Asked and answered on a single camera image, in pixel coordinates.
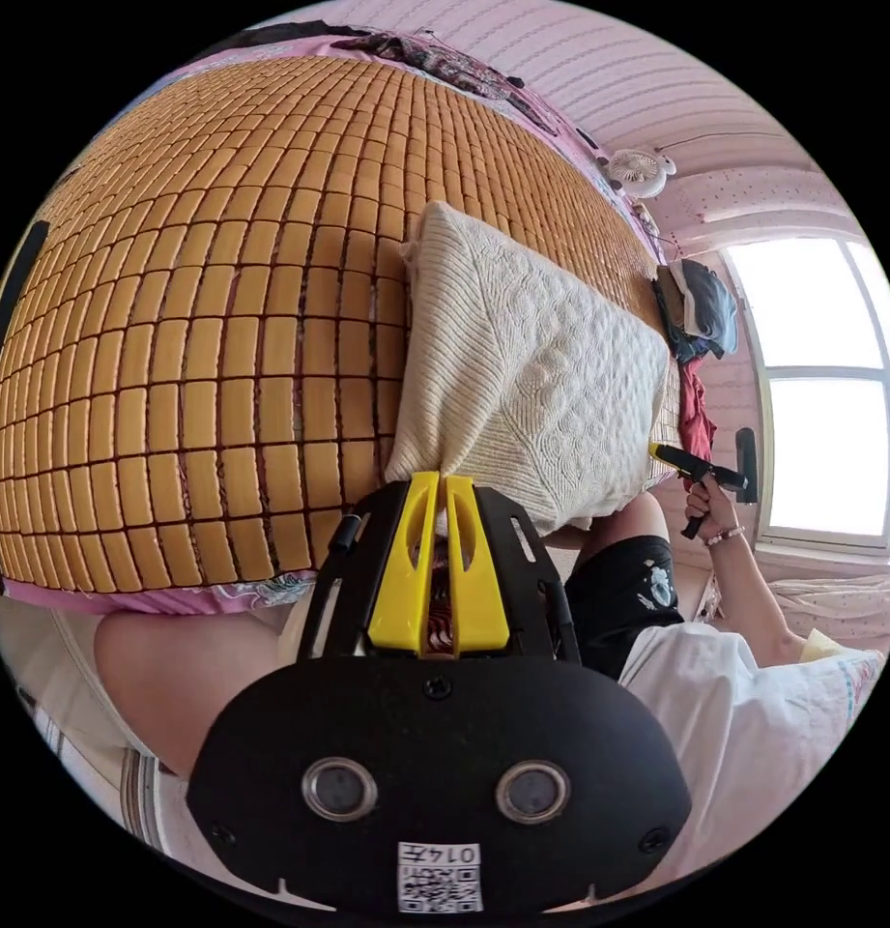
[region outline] red cloth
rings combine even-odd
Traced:
[[[683,450],[706,461],[712,459],[715,423],[705,414],[705,387],[699,379],[702,358],[679,366],[679,438]],[[692,480],[685,480],[687,491]]]

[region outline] label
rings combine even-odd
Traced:
[[[482,912],[478,844],[399,843],[399,911]]]

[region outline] white knit pillow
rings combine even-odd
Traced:
[[[387,479],[472,477],[524,506],[542,534],[634,498],[669,362],[663,338],[445,203],[428,205],[404,254],[413,328]]]

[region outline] window frame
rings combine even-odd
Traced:
[[[758,512],[757,523],[757,542],[766,543],[770,546],[808,548],[812,551],[821,550],[825,552],[834,552],[840,556],[887,556],[890,555],[890,352],[886,344],[883,328],[879,322],[879,316],[874,306],[870,290],[866,281],[860,273],[856,260],[850,251],[850,245],[861,245],[870,247],[866,239],[849,239],[840,236],[788,236],[789,239],[796,238],[818,238],[824,241],[830,241],[837,244],[840,249],[850,272],[863,297],[864,304],[870,315],[870,321],[876,335],[876,344],[879,349],[879,356],[882,361],[882,367],[843,367],[837,365],[825,366],[769,366],[763,360],[763,350],[761,347],[760,337],[757,330],[757,321],[750,302],[744,290],[744,283],[740,273],[731,255],[730,248],[724,248],[721,251],[721,258],[728,268],[729,275],[734,286],[735,293],[739,298],[739,309],[744,319],[748,340],[751,348],[751,357],[754,363],[755,374],[757,378],[757,390],[761,409],[761,426],[762,426],[762,462],[761,462],[761,505]],[[889,437],[889,481],[888,493],[886,498],[886,509],[883,519],[882,533],[879,536],[853,535],[848,533],[822,532],[807,529],[794,529],[790,526],[774,525],[771,522],[771,510],[773,509],[773,483],[775,472],[775,449],[774,449],[774,431],[773,431],[773,407],[770,392],[771,380],[816,380],[816,379],[833,379],[833,380],[860,380],[875,381],[881,383],[883,399],[885,402],[886,421]],[[830,452],[816,455],[817,466],[828,466]]]

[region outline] white t-shirt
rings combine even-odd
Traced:
[[[762,669],[740,635],[706,624],[643,631],[618,681],[670,737],[693,810],[660,866],[622,895],[687,876],[769,826],[840,745],[882,660],[840,649]]]

